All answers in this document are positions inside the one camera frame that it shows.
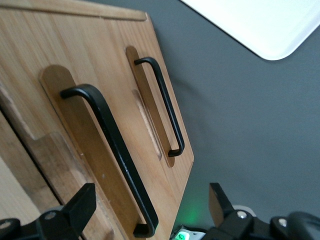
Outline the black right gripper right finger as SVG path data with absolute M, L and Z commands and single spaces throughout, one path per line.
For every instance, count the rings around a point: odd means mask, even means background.
M 209 184 L 209 211 L 214 223 L 205 240 L 318 240 L 320 218 L 295 211 L 263 222 L 247 210 L 235 209 L 219 183 Z

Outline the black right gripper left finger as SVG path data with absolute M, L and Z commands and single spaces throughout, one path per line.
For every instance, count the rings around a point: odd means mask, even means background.
M 96 190 L 93 183 L 81 189 L 59 209 L 50 209 L 36 220 L 21 225 L 17 218 L 0 220 L 2 240 L 77 240 L 96 210 Z

